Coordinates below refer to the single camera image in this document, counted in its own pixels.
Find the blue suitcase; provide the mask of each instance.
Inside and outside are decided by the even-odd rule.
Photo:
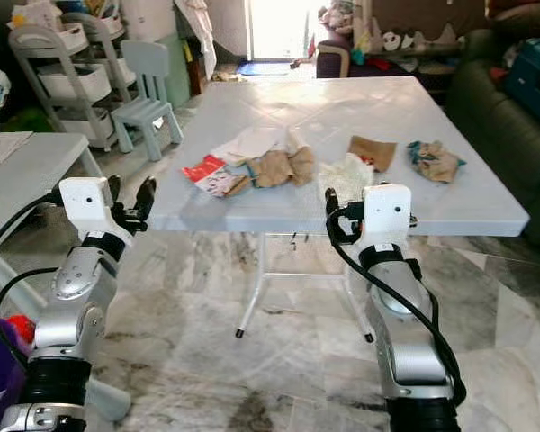
[[[505,87],[509,95],[540,120],[540,39],[526,41]]]

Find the wall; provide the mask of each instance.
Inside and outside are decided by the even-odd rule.
[[[235,56],[248,54],[245,0],[206,0],[214,40]]]

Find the blue doormat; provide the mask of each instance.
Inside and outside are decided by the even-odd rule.
[[[241,75],[288,75],[288,72],[290,72],[290,63],[264,61],[244,62],[236,69],[236,73]]]

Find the cushion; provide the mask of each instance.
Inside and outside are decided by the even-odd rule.
[[[488,15],[490,18],[494,18],[500,12],[532,3],[540,3],[540,0],[490,0],[488,3]]]
[[[496,32],[515,41],[540,38],[540,3],[523,4],[499,13],[492,25]]]

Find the light blue child chair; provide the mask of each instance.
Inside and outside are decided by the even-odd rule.
[[[142,131],[148,149],[148,159],[160,160],[162,152],[152,123],[166,117],[172,141],[180,143],[183,137],[172,112],[172,105],[167,100],[165,78],[170,73],[168,49],[159,43],[137,40],[123,41],[121,49],[128,68],[136,74],[139,96],[112,112],[120,150],[122,153],[134,150],[126,131],[126,124],[130,124]]]

